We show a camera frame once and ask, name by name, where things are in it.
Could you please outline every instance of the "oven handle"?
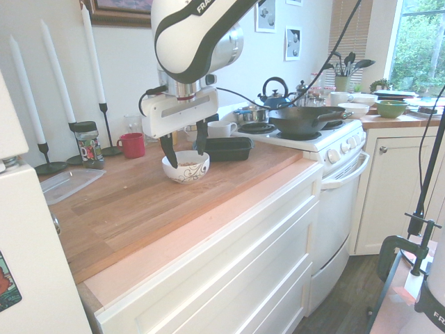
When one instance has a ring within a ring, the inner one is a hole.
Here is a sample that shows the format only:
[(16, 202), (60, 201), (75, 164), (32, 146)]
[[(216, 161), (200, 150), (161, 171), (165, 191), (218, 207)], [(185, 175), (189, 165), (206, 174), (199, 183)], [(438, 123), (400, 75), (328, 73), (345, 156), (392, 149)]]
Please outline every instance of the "oven handle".
[(361, 164), (356, 170), (354, 170), (348, 176), (346, 176), (342, 179), (339, 179), (339, 180), (323, 180), (323, 181), (321, 181), (321, 190), (339, 188), (339, 187), (347, 184), (348, 182), (352, 181), (356, 177), (359, 177), (360, 174), (363, 173), (364, 169), (368, 165), (368, 161), (369, 161), (369, 154), (366, 152), (360, 152), (358, 163), (359, 164), (361, 163)]

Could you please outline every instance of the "black loaf pan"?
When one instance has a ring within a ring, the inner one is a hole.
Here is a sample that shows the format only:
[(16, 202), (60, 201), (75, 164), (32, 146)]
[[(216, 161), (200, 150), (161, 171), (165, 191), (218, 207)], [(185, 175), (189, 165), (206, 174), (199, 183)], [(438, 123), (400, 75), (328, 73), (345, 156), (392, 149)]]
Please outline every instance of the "black loaf pan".
[(204, 151), (210, 161), (242, 161), (248, 159), (253, 147), (252, 139), (247, 137), (208, 138)]

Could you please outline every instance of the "oven door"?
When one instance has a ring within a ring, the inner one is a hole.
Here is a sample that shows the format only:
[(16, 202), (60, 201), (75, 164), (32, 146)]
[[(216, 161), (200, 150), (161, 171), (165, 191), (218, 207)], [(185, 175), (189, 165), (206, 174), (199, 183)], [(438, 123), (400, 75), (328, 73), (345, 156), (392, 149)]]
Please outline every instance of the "oven door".
[(361, 151), (349, 164), (322, 180), (315, 236), (314, 273), (335, 256), (350, 233), (359, 176), (368, 161), (369, 155)]

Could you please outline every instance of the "white candle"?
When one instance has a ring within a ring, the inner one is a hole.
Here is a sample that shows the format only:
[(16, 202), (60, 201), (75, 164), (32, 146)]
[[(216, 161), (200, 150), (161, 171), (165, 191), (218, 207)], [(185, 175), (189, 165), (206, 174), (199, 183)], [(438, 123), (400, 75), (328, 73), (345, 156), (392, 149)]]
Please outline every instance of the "white candle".
[(88, 9), (86, 9), (84, 3), (82, 4), (82, 18), (83, 18), (83, 26), (85, 27), (88, 50), (90, 51), (90, 58), (92, 62), (92, 73), (95, 78), (97, 97), (99, 99), (99, 103), (106, 103), (104, 87), (102, 86), (102, 78), (100, 76), (99, 61), (97, 60), (95, 39), (92, 35), (90, 12), (88, 12)]
[(58, 89), (60, 91), (60, 95), (62, 96), (63, 108), (65, 109), (65, 112), (67, 114), (68, 122), (75, 123), (76, 118), (74, 117), (70, 96), (68, 95), (67, 85), (65, 84), (65, 80), (63, 79), (62, 70), (60, 68), (60, 64), (58, 63), (56, 49), (54, 49), (51, 34), (49, 33), (48, 26), (43, 22), (43, 20), (40, 20), (40, 24), (42, 26), (44, 45), (47, 48), (49, 61), (51, 62), (51, 67), (53, 69), (54, 76), (56, 77)]
[(40, 124), (39, 114), (37, 112), (37, 107), (35, 106), (33, 92), (31, 91), (31, 86), (28, 81), (28, 76), (26, 75), (25, 65), (23, 63), (22, 54), (20, 53), (20, 48), (15, 39), (11, 36), (9, 39), (9, 44), (11, 51), (13, 52), (13, 59), (15, 64), (15, 69), (19, 76), (20, 84), (22, 85), (23, 94), (25, 96), (26, 105), (28, 106), (28, 112), (31, 117), (31, 122), (33, 123), (33, 128), (35, 136), (37, 137), (37, 143), (45, 144), (45, 135), (43, 134), (42, 125)]

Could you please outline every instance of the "white stove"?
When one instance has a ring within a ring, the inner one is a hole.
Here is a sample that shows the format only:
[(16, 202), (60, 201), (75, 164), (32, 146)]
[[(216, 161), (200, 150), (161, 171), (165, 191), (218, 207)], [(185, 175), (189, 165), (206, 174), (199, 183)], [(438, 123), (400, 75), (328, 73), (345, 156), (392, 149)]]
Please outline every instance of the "white stove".
[(359, 120), (344, 120), (342, 127), (321, 130), (320, 134), (318, 138), (307, 141), (280, 138), (280, 131), (277, 129), (269, 134), (246, 134), (236, 131), (232, 136), (249, 137), (253, 141), (302, 150), (305, 158), (325, 166), (324, 175), (339, 170), (354, 159), (366, 141), (366, 133)]
[(280, 138), (279, 130), (269, 134), (233, 133), (254, 141), (302, 150), (305, 158), (325, 167), (314, 234), (314, 265), (307, 316), (330, 293), (348, 262), (359, 176), (369, 161), (369, 156), (362, 150), (366, 133), (359, 120), (344, 120), (340, 128), (321, 130), (320, 133), (318, 138), (307, 141)]

